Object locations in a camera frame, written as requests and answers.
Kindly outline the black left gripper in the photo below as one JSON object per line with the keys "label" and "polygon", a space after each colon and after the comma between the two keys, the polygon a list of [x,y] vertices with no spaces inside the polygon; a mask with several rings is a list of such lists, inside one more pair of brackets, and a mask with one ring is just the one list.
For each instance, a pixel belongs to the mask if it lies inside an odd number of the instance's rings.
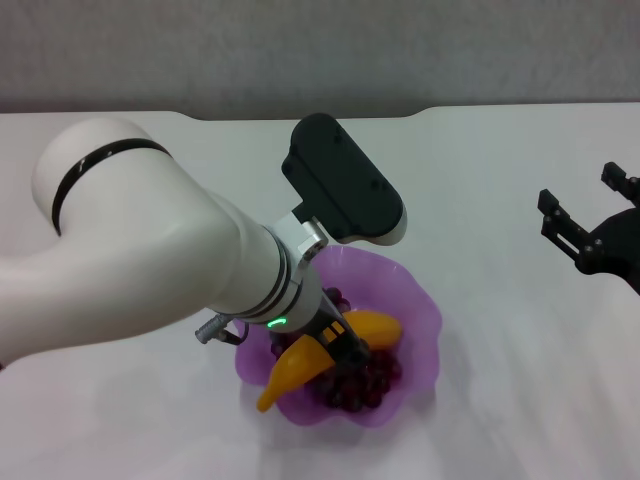
{"label": "black left gripper", "polygon": [[370,350],[339,310],[342,303],[343,297],[338,289],[324,289],[318,310],[304,326],[304,333],[327,346],[339,373],[348,373],[359,369],[370,359]]}

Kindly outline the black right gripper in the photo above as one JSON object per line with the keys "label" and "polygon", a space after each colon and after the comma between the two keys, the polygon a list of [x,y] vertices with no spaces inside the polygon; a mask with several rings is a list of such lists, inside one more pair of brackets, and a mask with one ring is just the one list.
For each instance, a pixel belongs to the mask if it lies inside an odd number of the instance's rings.
{"label": "black right gripper", "polygon": [[[615,162],[604,165],[601,181],[640,205],[640,178],[628,177]],[[576,223],[547,189],[540,191],[537,208],[543,215],[541,234],[576,260],[581,273],[617,276],[640,294],[640,208],[617,213],[591,232]]]}

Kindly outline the dark red grape bunch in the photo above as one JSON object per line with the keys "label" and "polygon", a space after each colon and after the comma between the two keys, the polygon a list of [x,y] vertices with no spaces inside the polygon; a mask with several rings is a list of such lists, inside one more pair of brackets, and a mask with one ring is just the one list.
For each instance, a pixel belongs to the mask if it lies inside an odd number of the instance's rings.
{"label": "dark red grape bunch", "polygon": [[[338,308],[343,315],[345,312],[355,311],[345,297]],[[276,361],[301,336],[272,333],[271,352]],[[369,347],[370,359],[359,369],[339,373],[335,366],[296,391],[304,387],[309,388],[316,401],[327,408],[341,409],[349,413],[375,409],[381,405],[392,383],[402,376],[402,368],[394,353],[395,347],[388,350],[372,350]]]}

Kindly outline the yellow plastic banana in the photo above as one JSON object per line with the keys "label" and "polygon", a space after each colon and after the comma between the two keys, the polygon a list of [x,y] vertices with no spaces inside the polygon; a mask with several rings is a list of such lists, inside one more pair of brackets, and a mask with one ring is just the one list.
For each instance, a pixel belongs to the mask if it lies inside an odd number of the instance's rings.
{"label": "yellow plastic banana", "polygon": [[[345,312],[343,319],[372,350],[395,347],[403,334],[394,317],[367,310]],[[259,412],[268,411],[281,397],[303,387],[318,375],[332,369],[336,362],[319,341],[302,335],[276,361],[266,387],[256,403]]]}

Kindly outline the purple wavy plastic bowl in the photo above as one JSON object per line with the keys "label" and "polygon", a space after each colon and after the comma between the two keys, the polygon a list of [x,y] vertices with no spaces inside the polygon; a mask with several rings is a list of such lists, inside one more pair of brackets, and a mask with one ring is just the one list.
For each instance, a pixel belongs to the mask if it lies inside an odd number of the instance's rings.
{"label": "purple wavy plastic bowl", "polygon": [[438,337],[442,316],[432,298],[401,264],[384,256],[351,247],[330,246],[314,260],[325,287],[336,287],[355,309],[389,314],[403,327],[403,338],[393,349],[402,376],[375,408],[341,412],[323,406],[305,386],[277,402],[284,417],[299,426],[344,418],[365,428],[377,428],[410,399],[431,394],[440,370]]}

